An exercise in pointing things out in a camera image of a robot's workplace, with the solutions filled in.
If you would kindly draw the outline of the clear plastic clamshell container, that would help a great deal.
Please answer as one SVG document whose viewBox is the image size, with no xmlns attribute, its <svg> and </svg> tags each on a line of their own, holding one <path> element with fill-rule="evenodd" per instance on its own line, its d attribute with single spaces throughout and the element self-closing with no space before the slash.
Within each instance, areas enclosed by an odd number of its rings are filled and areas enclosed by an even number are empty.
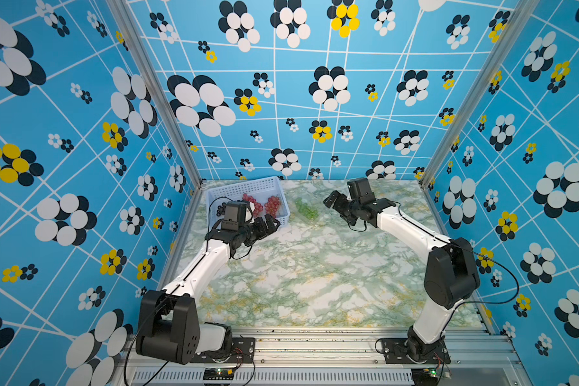
<svg viewBox="0 0 579 386">
<path fill-rule="evenodd" d="M 323 205 L 313 196 L 291 197 L 289 205 L 292 215 L 302 222 L 316 224 L 323 218 Z"/>
</svg>

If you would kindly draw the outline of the green grape bunch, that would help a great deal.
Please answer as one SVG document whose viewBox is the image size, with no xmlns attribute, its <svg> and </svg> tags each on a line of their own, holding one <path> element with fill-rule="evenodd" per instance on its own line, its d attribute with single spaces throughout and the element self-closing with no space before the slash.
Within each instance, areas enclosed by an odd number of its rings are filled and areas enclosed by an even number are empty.
<svg viewBox="0 0 579 386">
<path fill-rule="evenodd" d="M 307 220 L 318 220 L 318 210 L 316 207 L 308 204 L 302 199 L 297 199 L 295 201 L 296 208 L 301 216 Z"/>
</svg>

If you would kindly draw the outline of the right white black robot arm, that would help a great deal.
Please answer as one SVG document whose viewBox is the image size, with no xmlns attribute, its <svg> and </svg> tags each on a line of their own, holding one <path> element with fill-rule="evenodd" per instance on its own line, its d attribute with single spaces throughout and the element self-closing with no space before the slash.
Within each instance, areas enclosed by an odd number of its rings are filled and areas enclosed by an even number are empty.
<svg viewBox="0 0 579 386">
<path fill-rule="evenodd" d="M 480 286 L 470 243 L 435 233 L 406 215 L 400 203 L 376 199 L 372 193 L 348 199 L 345 194 L 333 191 L 323 204 L 338 212 L 350 226 L 362 220 L 394 236 L 425 262 L 426 302 L 408 331 L 405 352 L 413 362 L 426 362 L 443 346 L 444 331 L 455 311 Z"/>
</svg>

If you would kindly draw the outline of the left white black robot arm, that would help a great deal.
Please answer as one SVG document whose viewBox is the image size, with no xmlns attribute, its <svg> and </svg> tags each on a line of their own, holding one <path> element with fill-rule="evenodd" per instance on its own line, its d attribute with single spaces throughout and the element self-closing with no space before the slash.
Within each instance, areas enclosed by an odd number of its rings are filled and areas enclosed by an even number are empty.
<svg viewBox="0 0 579 386">
<path fill-rule="evenodd" d="M 190 363 L 199 354 L 218 360 L 229 357 L 233 351 L 232 328 L 199 321 L 199 299 L 239 247 L 253 246 L 280 226 L 270 214 L 250 221 L 217 221 L 183 272 L 161 290 L 144 295 L 134 338 L 138 355 L 178 364 Z"/>
</svg>

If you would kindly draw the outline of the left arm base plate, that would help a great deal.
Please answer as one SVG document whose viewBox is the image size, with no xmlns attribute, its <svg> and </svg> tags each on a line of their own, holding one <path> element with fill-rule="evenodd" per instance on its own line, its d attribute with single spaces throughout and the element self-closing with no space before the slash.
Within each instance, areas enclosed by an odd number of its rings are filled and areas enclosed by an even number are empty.
<svg viewBox="0 0 579 386">
<path fill-rule="evenodd" d="M 224 343 L 222 349 L 216 352 L 202 352 L 196 354 L 191 363 L 210 364 L 245 364 L 253 362 L 256 340 L 252 337 L 233 338 L 231 344 Z"/>
</svg>

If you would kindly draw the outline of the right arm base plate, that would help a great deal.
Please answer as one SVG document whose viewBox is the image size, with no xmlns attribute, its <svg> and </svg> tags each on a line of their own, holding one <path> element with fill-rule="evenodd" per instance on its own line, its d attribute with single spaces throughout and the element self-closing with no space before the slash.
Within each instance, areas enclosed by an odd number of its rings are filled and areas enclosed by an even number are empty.
<svg viewBox="0 0 579 386">
<path fill-rule="evenodd" d="M 376 352 L 386 364 L 437 365 L 450 364 L 451 359 L 445 339 L 423 344 L 419 339 L 383 338 L 375 342 Z"/>
</svg>

